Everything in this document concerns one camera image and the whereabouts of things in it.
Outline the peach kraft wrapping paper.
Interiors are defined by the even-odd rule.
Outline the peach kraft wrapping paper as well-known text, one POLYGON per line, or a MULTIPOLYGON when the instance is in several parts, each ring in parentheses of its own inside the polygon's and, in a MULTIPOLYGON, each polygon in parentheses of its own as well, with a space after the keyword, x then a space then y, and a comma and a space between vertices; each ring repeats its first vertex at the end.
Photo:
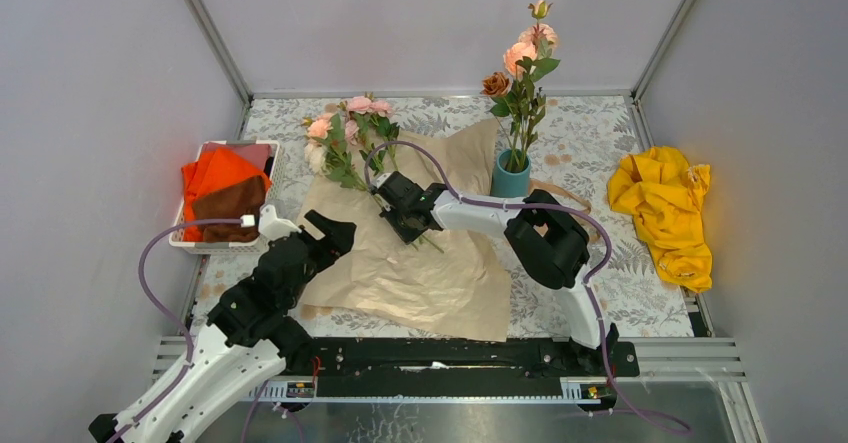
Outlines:
MULTIPOLYGON (((495 126, 484 120, 446 138, 403 131, 401 137, 430 151, 461 193, 488 191, 495 126)), ((428 231, 444 253, 426 242, 415 250, 378 217, 365 191, 323 176, 313 179, 301 210, 304 223, 306 212, 315 210, 357 225, 351 252, 308 283, 301 305, 358 311, 442 336, 505 341, 513 280, 484 234, 428 231)))

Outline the peach rose stem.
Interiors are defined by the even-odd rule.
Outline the peach rose stem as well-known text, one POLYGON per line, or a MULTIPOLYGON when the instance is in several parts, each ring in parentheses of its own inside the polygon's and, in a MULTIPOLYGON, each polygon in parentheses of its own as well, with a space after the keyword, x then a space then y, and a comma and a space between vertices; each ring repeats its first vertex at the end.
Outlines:
MULTIPOLYGON (((528 5, 533 24, 521 32, 516 43, 505 51, 504 69, 499 71, 506 73, 510 78, 523 80, 530 93, 528 157, 530 146, 538 140, 537 126, 547 115, 547 96, 541 86, 541 80, 560 64, 560 60, 554 57, 559 46, 558 35, 552 26, 544 22, 551 8, 552 3, 546 0, 538 0, 528 5)), ((507 120, 510 123, 508 118, 496 119, 498 122, 507 120)))

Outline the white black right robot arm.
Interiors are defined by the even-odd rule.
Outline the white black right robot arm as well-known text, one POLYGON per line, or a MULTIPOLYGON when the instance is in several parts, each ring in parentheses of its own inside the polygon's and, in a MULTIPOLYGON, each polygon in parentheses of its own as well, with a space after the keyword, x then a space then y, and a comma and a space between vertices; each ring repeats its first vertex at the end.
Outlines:
POLYGON ((527 275, 559 292, 570 328, 575 365, 597 375, 613 361, 607 320, 590 279, 608 263, 612 247, 600 224, 560 205, 544 190, 498 198, 463 194, 448 184, 422 188, 403 174, 384 173, 368 182, 381 217, 405 243, 433 231, 470 231, 504 238, 527 275))

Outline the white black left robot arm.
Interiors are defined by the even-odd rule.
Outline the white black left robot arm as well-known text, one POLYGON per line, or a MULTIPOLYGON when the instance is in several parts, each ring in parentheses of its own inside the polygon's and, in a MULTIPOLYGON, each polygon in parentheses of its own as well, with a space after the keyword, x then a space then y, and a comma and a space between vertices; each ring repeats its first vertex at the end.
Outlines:
POLYGON ((257 215, 215 219, 275 238, 252 273, 221 295, 206 325, 183 334, 180 361, 125 410, 89 424, 95 441, 193 442, 260 383, 307 367, 313 339, 289 312, 310 281, 352 250, 357 226, 314 210, 306 219, 319 237, 270 205, 257 215))

